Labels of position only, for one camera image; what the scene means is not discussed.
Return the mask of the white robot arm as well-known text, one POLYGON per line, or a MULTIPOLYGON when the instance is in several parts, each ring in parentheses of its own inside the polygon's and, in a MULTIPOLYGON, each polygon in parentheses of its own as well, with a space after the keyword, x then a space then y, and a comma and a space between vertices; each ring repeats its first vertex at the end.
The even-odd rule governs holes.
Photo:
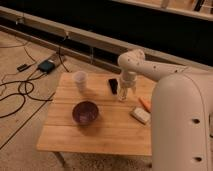
POLYGON ((213 71, 148 61, 140 49, 118 57, 122 88, 137 76, 156 82, 151 97, 153 171, 213 171, 213 71))

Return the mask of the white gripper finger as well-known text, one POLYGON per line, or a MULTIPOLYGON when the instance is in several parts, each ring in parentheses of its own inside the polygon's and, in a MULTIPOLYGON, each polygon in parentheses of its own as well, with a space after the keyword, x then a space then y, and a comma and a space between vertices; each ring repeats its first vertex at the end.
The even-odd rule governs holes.
POLYGON ((125 88, 119 86, 118 97, 119 97, 119 99, 125 99, 125 97, 126 97, 126 95, 125 95, 125 88))
POLYGON ((135 95, 136 94, 136 86, 132 86, 131 88, 132 93, 135 95))

